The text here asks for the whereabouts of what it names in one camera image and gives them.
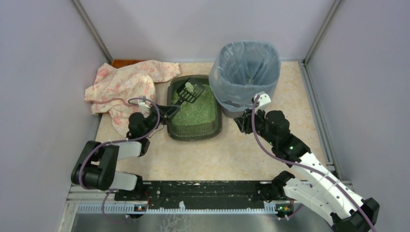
slotted spatula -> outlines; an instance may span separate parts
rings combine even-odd
[[[185,86],[186,83],[190,83],[193,86],[193,90],[188,89]],[[195,79],[188,78],[183,84],[181,84],[180,87],[176,89],[179,99],[175,105],[180,105],[183,102],[194,103],[204,90],[205,86]]]

trash bag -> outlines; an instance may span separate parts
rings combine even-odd
[[[232,42],[221,49],[209,84],[225,115],[228,111],[240,116],[252,107],[255,94],[263,91],[272,98],[279,73],[279,54],[271,43]]]

cloth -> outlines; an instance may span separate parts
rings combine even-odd
[[[181,74],[178,63],[148,60],[119,69],[103,64],[97,72],[94,85],[86,89],[86,102],[93,102],[91,113],[109,112],[115,130],[123,137],[128,132],[128,118],[139,112],[137,106],[128,105],[130,98],[145,96],[155,101],[155,82],[166,82]]]

white wall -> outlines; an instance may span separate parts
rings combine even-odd
[[[55,231],[104,59],[68,0],[0,2],[0,231]]]
[[[342,174],[409,231],[410,1],[345,1],[309,69]]]
[[[305,58],[334,0],[81,0],[113,58],[214,61],[237,40]]]

trash can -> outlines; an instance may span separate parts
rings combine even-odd
[[[239,41],[221,49],[209,84],[222,112],[235,118],[252,107],[255,94],[263,91],[272,98],[279,74],[279,53],[271,43]]]

